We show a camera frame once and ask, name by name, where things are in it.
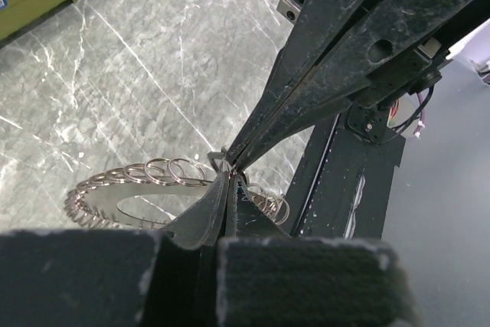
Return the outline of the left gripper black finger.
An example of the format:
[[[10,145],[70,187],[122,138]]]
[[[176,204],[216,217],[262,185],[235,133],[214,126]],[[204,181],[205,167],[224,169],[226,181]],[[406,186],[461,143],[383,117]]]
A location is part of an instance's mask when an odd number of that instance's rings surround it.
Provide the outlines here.
[[[242,179],[217,177],[227,235],[217,244],[219,326],[422,326],[394,249],[381,240],[245,237],[237,205],[255,206]]]
[[[244,170],[281,140],[313,125],[323,116],[348,108],[361,91],[386,87],[371,75],[476,0],[383,0],[348,31],[319,64],[273,75],[260,101],[266,114],[252,114],[252,134],[234,153]]]

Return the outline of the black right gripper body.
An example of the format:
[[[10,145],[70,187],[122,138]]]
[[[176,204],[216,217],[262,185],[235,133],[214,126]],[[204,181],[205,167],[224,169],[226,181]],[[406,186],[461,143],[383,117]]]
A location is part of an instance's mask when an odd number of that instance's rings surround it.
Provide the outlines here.
[[[379,6],[381,2],[375,5],[365,16],[360,19],[360,21],[356,25],[354,25],[348,31],[351,31],[354,29],[354,27],[360,25],[360,23],[377,6]],[[443,25],[439,26],[435,31],[430,32],[427,38],[423,39],[422,41],[418,41],[413,49],[400,54],[396,59],[392,60],[389,64],[383,66],[379,71],[373,72],[371,76],[378,79],[382,83],[386,83],[386,87],[382,87],[379,90],[375,90],[373,87],[369,87],[366,90],[361,91],[358,97],[352,101],[358,101],[363,106],[373,106],[387,99],[391,94],[397,92],[398,90],[402,90],[414,80],[420,78],[421,75],[430,67],[432,59],[429,56],[422,55],[418,47],[429,38],[437,36],[439,30],[441,30],[441,28],[449,21],[456,18],[461,12],[457,13],[455,17],[450,18],[448,21],[444,22]]]

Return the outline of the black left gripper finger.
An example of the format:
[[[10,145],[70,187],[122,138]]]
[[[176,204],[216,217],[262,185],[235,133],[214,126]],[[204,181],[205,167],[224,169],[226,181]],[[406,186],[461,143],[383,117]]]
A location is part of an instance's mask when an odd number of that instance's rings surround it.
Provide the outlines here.
[[[161,230],[1,235],[3,326],[214,326],[230,179]]]
[[[299,0],[301,10],[278,53],[266,87],[226,154],[228,162],[254,162],[278,142],[314,124],[305,113],[287,114],[304,78],[382,0]]]

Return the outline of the large silver toothed keyring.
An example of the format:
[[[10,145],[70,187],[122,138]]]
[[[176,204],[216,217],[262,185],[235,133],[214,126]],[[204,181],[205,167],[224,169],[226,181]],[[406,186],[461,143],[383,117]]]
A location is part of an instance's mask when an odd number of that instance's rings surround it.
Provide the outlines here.
[[[235,223],[239,214],[244,215],[246,224],[277,233],[279,225],[288,219],[290,206],[284,198],[249,183],[234,167],[232,172],[219,172],[209,181],[198,164],[193,165],[198,176],[188,176],[185,163],[187,159],[156,158],[94,175],[68,192],[66,215],[89,229],[161,229],[179,234],[219,230],[227,217]],[[119,207],[122,201],[148,195],[195,201],[178,216],[163,211],[159,219],[130,214]]]

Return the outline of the black tag key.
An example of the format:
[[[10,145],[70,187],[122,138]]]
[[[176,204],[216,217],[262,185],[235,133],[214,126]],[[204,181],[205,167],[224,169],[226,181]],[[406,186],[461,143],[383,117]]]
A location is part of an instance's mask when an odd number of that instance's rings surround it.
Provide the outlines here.
[[[227,160],[227,148],[222,146],[219,152],[209,152],[207,158],[216,172],[232,172],[233,166]]]

